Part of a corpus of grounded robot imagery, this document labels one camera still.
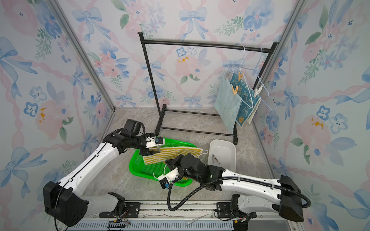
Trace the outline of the clear clothespin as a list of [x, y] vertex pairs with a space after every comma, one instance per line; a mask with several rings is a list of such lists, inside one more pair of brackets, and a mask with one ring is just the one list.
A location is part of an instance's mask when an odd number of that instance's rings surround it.
[[213, 164], [219, 164], [219, 165], [221, 164], [214, 154], [212, 154], [212, 162]]

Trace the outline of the yellow striped towel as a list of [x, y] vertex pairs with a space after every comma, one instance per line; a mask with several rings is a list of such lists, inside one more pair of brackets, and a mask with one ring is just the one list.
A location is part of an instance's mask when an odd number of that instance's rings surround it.
[[143, 157], [144, 164], [145, 165], [152, 165], [160, 162], [165, 162], [169, 159], [174, 159], [180, 155], [187, 155], [192, 154], [194, 157], [199, 158], [199, 156], [203, 154], [207, 154], [208, 150], [203, 150], [201, 148], [196, 147], [187, 147], [187, 146], [178, 146], [178, 147], [164, 147], [161, 148], [161, 151], [150, 155]]

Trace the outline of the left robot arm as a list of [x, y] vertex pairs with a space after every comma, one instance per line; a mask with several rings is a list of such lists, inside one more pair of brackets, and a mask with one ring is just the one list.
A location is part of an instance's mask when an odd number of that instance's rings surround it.
[[108, 134], [82, 164], [58, 182], [49, 182], [44, 186], [46, 214], [67, 227], [76, 225], [86, 216], [98, 213], [107, 212], [122, 217], [126, 212], [123, 196], [117, 193], [85, 196], [85, 189], [120, 154], [135, 149], [143, 156], [150, 156], [158, 153], [163, 145], [163, 137], [147, 133], [143, 123], [128, 119], [123, 128]]

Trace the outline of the white wire hanger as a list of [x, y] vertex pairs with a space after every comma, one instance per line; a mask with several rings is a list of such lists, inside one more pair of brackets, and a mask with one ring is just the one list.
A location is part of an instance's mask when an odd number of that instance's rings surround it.
[[175, 174], [183, 175], [184, 178], [202, 178], [206, 172], [206, 165], [199, 159], [203, 155], [203, 149], [189, 146], [164, 147], [160, 150], [153, 149], [154, 154], [144, 158], [146, 165], [163, 163], [164, 174], [174, 171]]

